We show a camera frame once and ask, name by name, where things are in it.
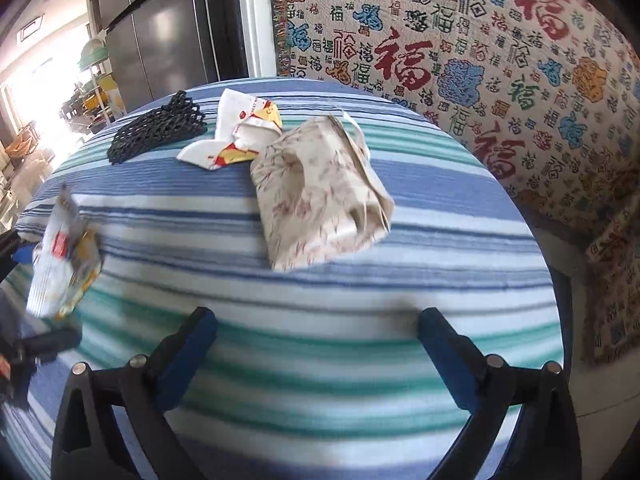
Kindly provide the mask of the white yellow chip bag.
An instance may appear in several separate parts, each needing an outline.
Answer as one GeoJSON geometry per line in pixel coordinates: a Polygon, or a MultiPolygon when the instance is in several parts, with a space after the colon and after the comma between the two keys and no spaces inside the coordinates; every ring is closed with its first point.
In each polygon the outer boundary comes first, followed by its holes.
{"type": "Polygon", "coordinates": [[[81,218],[64,185],[56,198],[39,249],[32,257],[26,311],[34,318],[65,318],[102,271],[96,232],[81,218]]]}

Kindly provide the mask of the black foam net sleeve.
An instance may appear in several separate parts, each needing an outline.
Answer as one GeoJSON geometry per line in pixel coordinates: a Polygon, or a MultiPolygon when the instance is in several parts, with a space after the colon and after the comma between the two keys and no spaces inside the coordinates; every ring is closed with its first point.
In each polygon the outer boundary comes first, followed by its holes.
{"type": "Polygon", "coordinates": [[[106,154],[112,165],[178,141],[206,133],[206,116],[184,90],[176,92],[168,103],[153,108],[119,128],[106,154]]]}

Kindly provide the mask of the beige floral paper bag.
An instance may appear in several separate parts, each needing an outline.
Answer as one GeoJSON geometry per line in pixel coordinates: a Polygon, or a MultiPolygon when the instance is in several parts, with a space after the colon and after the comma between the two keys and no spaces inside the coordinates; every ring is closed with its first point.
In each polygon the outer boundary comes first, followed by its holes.
{"type": "Polygon", "coordinates": [[[358,122],[317,116],[250,164],[272,270],[308,268],[390,234],[395,203],[371,166],[358,122]]]}

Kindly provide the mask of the white yellow paper wrapper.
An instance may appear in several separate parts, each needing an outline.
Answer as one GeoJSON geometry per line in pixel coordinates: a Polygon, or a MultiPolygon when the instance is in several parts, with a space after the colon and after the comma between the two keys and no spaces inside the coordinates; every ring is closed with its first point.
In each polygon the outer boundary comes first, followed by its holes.
{"type": "Polygon", "coordinates": [[[177,159],[205,170],[251,162],[280,138],[282,127],[275,102],[226,89],[218,103],[214,136],[190,143],[177,159]]]}

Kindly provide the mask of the round table striped cloth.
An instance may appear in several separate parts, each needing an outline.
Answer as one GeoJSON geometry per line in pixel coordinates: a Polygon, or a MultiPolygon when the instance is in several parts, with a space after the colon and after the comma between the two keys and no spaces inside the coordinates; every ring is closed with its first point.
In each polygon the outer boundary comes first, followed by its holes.
{"type": "Polygon", "coordinates": [[[390,235],[312,268],[271,270],[244,164],[206,171],[172,146],[112,165],[113,130],[43,183],[18,222],[40,235],[62,186],[98,232],[101,275],[82,298],[78,349],[5,406],[2,436],[30,478],[50,474],[54,419],[70,367],[116,367],[150,352],[196,307],[218,337],[172,428],[209,477],[423,479],[465,423],[420,342],[435,307],[515,366],[561,361],[552,281],[501,180],[524,153],[492,106],[442,102],[434,122],[332,82],[237,80],[273,100],[288,128],[352,116],[393,197],[390,235]]]}

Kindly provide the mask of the green tiered storage rack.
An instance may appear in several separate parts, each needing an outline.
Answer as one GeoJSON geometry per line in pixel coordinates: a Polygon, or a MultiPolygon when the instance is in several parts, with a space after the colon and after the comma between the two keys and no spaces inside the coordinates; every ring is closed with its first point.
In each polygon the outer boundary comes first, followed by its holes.
{"type": "Polygon", "coordinates": [[[106,43],[99,38],[91,38],[83,47],[78,61],[81,73],[90,77],[90,87],[84,92],[85,96],[93,96],[98,103],[99,117],[107,125],[126,114],[126,107],[119,86],[112,72],[110,56],[106,43]]]}

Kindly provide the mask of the grey multi-door refrigerator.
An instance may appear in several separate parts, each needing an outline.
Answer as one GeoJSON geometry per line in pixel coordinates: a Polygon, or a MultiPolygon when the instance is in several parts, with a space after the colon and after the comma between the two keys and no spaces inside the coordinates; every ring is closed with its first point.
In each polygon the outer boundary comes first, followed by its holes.
{"type": "Polygon", "coordinates": [[[219,79],[206,0],[98,0],[126,110],[219,79]]]}

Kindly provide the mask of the patterned fu character cloth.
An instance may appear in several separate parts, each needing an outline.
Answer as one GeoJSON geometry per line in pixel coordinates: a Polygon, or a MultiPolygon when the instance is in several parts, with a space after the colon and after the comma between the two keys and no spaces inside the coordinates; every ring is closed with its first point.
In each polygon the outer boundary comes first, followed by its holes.
{"type": "Polygon", "coordinates": [[[588,236],[587,356],[639,342],[639,57],[594,0],[273,0],[280,73],[424,116],[588,236]]]}

